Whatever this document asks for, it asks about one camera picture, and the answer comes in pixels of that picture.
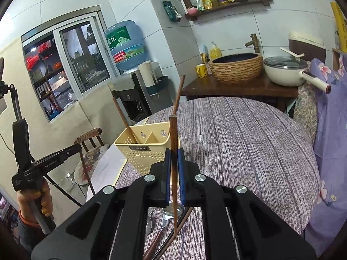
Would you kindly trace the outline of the left hand orange glove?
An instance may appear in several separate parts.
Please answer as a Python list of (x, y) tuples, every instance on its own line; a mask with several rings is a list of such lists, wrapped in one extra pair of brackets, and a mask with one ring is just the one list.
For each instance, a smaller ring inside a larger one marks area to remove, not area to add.
[(43, 180), (43, 184), (40, 190), (20, 190), (16, 194), (19, 204), (19, 215), (21, 220), (28, 225), (38, 225), (35, 214), (33, 212), (34, 205), (40, 203), (38, 209), (49, 217), (53, 212), (52, 196), (46, 180)]

